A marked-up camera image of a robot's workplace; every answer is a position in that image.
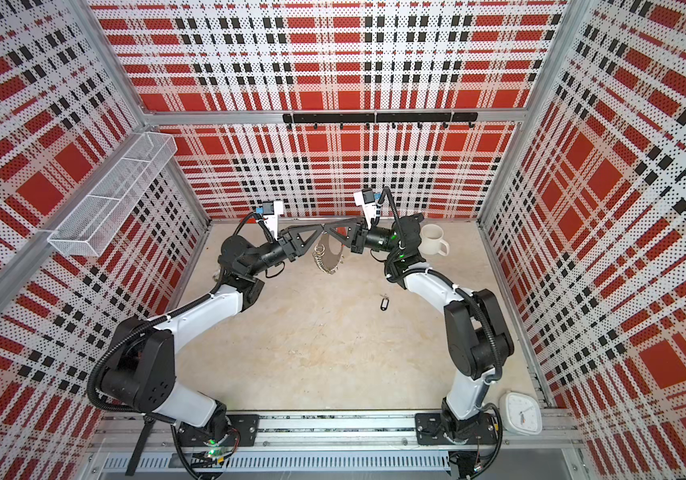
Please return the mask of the key organizer with red handle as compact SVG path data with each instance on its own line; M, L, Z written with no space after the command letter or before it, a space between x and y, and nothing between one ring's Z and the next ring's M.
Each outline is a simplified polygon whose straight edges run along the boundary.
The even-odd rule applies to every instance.
M313 250L315 264L322 272L334 275L344 258L344 245L328 233L323 233Z

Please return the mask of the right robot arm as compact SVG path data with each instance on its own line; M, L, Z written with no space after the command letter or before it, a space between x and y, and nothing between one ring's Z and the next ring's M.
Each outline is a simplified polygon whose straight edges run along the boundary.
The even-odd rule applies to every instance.
M500 407L487 401L492 385L503 377L506 360L515 347L496 296L489 290L472 291L434 269L423 257L421 213L402 216L389 188L376 193L357 191L354 203L363 211L355 219L328 224L324 230L351 252L383 252L384 276L392 284L418 295L444 318L448 352L455 377L442 401L438 424L418 433L421 440L445 440L453 445L492 437L490 453L469 460L450 455L460 478L476 479L497 460L503 445Z

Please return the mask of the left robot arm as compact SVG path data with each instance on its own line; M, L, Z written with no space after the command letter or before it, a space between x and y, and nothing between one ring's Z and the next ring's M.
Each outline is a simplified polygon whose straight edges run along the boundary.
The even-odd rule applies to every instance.
M256 246L236 230L221 246L220 273L212 290L153 319L133 316L117 326L108 350L88 378L87 394L98 409L139 413L144 418L127 475L135 474L158 422L170 426L178 452L183 450L183 431L189 429L209 448L229 446L224 459L236 453L242 433L230 421L226 405L178 381L176 355L220 322L252 307L264 287L259 274L305 255L323 231L321 224L288 227L278 233L266 230L265 243Z

